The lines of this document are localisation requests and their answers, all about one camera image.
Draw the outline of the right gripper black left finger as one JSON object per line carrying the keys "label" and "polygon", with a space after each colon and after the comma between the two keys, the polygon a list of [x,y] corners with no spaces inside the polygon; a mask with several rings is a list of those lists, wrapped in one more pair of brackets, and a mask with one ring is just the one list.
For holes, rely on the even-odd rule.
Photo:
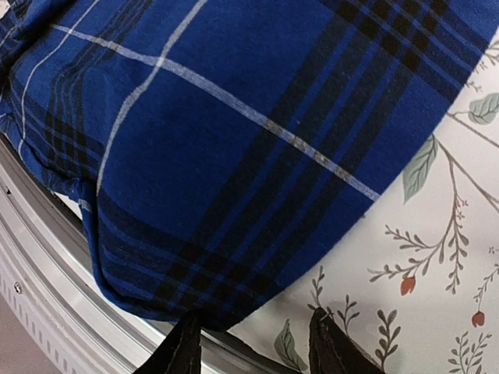
{"label": "right gripper black left finger", "polygon": [[134,374],[201,374],[201,327],[186,313]]}

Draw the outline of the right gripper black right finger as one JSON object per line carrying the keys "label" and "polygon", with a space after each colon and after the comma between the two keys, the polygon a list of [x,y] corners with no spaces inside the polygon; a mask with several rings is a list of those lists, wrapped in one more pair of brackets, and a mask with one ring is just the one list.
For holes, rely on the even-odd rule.
{"label": "right gripper black right finger", "polygon": [[315,308],[310,320],[309,332],[311,373],[383,373],[380,367],[357,348],[322,308]]}

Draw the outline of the blue plaid long sleeve shirt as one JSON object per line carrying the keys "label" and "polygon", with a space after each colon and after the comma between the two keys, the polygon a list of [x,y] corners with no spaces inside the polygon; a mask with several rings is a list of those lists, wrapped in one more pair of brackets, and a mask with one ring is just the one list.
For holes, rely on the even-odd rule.
{"label": "blue plaid long sleeve shirt", "polygon": [[421,190],[497,27],[495,1],[11,1],[1,131],[79,204],[111,303],[227,330]]}

